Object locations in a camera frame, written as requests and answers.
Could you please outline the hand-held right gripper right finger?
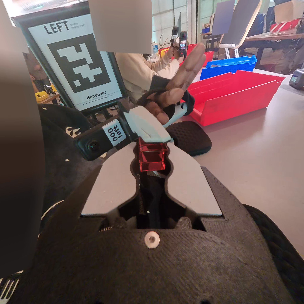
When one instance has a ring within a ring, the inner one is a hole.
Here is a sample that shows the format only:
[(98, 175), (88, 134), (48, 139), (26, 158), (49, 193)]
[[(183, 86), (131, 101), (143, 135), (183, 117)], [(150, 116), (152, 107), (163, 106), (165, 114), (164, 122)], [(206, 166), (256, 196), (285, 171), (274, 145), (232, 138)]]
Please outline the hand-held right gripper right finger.
[(221, 217), (222, 211), (199, 163), (189, 154), (168, 143), (170, 173), (165, 193), (190, 216)]

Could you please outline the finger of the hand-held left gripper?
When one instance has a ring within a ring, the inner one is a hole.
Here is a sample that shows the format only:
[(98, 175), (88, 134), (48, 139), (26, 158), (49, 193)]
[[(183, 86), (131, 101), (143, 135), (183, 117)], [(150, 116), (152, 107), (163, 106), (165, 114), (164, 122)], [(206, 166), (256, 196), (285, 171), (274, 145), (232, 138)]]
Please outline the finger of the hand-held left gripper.
[(167, 143), (171, 136), (158, 119), (145, 107), (136, 106), (124, 112), (124, 117), (131, 131), (145, 143)]

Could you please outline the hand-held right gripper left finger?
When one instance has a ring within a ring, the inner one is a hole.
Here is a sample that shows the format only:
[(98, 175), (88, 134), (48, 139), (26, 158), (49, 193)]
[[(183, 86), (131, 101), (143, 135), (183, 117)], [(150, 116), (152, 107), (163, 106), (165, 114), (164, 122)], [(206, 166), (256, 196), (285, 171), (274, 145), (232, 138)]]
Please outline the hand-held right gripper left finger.
[(135, 217), (139, 213), (139, 182), (131, 165), (136, 143), (130, 143), (102, 165), (82, 209), (83, 217)]

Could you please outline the red transparent cube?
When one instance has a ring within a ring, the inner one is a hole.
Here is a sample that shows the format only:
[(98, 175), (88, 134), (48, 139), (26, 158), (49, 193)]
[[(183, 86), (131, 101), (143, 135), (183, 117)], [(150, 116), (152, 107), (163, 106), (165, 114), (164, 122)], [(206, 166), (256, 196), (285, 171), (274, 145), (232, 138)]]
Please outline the red transparent cube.
[(168, 147), (166, 143), (148, 143), (138, 139), (139, 168), (141, 172), (165, 170)]

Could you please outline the person's left hand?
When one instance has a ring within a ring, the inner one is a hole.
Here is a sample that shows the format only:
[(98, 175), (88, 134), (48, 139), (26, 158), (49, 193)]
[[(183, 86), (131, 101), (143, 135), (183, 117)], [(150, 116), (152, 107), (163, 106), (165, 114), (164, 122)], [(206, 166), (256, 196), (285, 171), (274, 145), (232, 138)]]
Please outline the person's left hand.
[(153, 76), (149, 95), (146, 96), (143, 106), (162, 125), (168, 123), (170, 119), (164, 109), (176, 105), (181, 100), (187, 104), (185, 115), (193, 111), (195, 100), (187, 90), (205, 62), (205, 49), (202, 42), (198, 43), (172, 79)]

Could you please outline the black cushion pad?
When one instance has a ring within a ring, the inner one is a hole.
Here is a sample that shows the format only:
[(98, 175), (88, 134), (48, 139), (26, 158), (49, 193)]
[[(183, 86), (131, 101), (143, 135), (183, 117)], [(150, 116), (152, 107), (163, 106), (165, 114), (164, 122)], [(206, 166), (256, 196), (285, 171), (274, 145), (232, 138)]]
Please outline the black cushion pad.
[(304, 303), (304, 260), (278, 228), (262, 211), (244, 205), (264, 237), (276, 269), (297, 304)]
[(211, 139), (194, 121), (171, 124), (166, 131), (172, 137), (175, 146), (192, 157), (203, 155), (211, 150)]

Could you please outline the yellow plastic bin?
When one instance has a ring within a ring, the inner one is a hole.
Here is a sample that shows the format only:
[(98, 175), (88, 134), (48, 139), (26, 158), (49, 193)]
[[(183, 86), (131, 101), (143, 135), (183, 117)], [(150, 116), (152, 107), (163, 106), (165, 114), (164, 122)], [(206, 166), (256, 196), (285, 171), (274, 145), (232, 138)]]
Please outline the yellow plastic bin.
[(57, 97), (59, 97), (59, 94), (48, 94), (47, 92), (43, 91), (43, 92), (37, 92), (35, 93), (35, 97), (36, 97), (36, 102), (38, 104), (46, 104), (49, 103), (50, 101), (52, 101), (53, 99), (56, 99)]

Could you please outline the blue plastic bin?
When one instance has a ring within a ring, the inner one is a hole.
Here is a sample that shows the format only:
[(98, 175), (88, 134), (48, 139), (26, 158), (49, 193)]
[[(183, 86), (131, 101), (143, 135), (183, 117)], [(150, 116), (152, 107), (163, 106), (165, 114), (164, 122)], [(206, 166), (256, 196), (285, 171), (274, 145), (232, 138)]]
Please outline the blue plastic bin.
[(235, 74), (237, 70), (253, 71), (257, 63), (255, 55), (251, 57), (242, 56), (237, 58), (215, 60), (207, 63), (206, 67), (202, 69), (200, 80), (205, 80), (215, 76), (226, 73)]

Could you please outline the black panel on white stand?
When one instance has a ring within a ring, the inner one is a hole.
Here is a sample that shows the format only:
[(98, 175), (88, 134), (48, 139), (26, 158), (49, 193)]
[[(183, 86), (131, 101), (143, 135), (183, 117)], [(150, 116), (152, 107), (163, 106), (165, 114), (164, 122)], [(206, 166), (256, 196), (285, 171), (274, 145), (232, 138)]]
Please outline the black panel on white stand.
[(234, 12), (234, 3), (234, 0), (217, 3), (211, 30), (212, 36), (228, 33)]
[(239, 0), (234, 8), (231, 23), (227, 33), (223, 33), (219, 48), (223, 48), (226, 59), (230, 59), (230, 50), (234, 50), (235, 57), (239, 57), (238, 49), (255, 21), (262, 5), (261, 0)]

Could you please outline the small grey device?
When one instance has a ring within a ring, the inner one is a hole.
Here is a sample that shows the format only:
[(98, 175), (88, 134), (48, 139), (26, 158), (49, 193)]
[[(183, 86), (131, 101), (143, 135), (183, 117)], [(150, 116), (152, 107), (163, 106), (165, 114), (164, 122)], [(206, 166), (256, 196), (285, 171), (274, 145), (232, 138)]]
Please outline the small grey device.
[(289, 81), (289, 86), (297, 90), (304, 90), (304, 69), (296, 69)]

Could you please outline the wooden background desk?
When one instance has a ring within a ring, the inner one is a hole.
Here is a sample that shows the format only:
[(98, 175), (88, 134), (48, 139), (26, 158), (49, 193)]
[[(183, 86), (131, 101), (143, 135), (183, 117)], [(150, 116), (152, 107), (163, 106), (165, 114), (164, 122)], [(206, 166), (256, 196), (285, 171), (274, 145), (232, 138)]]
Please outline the wooden background desk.
[(241, 46), (241, 54), (245, 54), (245, 49), (256, 48), (257, 49), (257, 63), (256, 66), (260, 67), (260, 61), (265, 48), (271, 49), (283, 49), (287, 47), (289, 43), (295, 40), (302, 39), (304, 37), (303, 33), (297, 33), (296, 29), (291, 29), (284, 32), (278, 33), (262, 33), (254, 36), (249, 36), (245, 39)]

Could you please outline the red tray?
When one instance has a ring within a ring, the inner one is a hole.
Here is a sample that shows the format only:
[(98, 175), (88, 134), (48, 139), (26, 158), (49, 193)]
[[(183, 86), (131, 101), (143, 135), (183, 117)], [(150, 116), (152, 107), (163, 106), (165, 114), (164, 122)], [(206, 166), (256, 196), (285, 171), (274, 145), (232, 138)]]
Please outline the red tray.
[(272, 24), (270, 27), (270, 33), (278, 33), (291, 30), (293, 28), (298, 28), (302, 19), (294, 19), (292, 21), (279, 22)]

